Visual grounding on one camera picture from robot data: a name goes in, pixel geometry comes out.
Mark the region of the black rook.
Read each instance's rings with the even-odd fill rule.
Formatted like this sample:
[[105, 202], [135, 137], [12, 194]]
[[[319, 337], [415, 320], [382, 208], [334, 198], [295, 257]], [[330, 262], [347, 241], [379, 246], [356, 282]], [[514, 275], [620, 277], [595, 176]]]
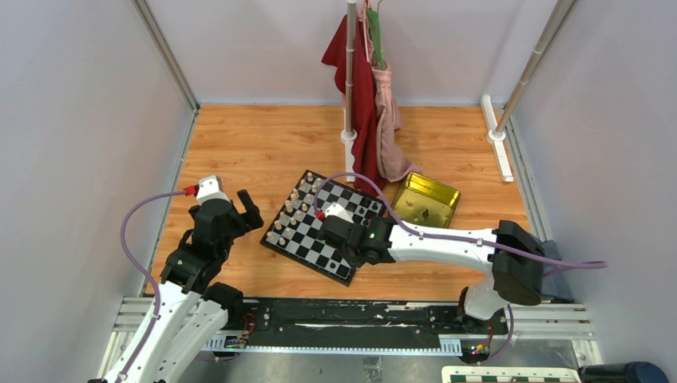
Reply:
[[361, 199], [359, 205], [360, 205], [361, 207], [369, 208], [370, 205], [371, 205], [371, 200], [368, 199], [368, 198], [362, 197], [362, 199]]

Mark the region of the yellow square tin box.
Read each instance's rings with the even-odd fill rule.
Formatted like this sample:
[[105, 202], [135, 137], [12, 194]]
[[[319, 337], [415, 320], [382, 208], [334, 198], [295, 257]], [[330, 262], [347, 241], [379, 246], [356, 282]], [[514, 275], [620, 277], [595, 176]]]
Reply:
[[[461, 192], [456, 188], [411, 172], [402, 182], [392, 208], [408, 223], [450, 228], [460, 197]], [[425, 209], [430, 214], [427, 219], [422, 218]]]

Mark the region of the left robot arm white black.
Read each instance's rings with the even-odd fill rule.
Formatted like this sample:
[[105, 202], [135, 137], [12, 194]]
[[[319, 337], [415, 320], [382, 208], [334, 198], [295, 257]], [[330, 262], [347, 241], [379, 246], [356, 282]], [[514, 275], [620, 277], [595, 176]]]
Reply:
[[160, 281], [151, 282], [154, 299], [101, 382], [176, 382], [218, 330], [243, 323], [243, 292], [214, 278], [235, 240], [263, 226], [259, 209], [240, 190], [245, 210], [238, 212], [216, 175], [182, 194], [196, 198], [189, 210], [194, 226], [168, 256]]

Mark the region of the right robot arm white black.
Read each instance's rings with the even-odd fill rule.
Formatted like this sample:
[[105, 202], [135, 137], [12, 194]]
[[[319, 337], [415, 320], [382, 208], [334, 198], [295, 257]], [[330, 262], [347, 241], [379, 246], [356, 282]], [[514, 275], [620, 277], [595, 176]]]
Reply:
[[455, 313], [457, 325], [466, 333], [476, 333], [509, 303], [541, 302], [544, 249], [513, 221], [474, 231], [425, 227], [393, 217], [377, 217], [363, 225], [333, 203], [325, 211], [318, 238], [354, 267], [425, 261], [480, 271], [485, 277], [462, 291]]

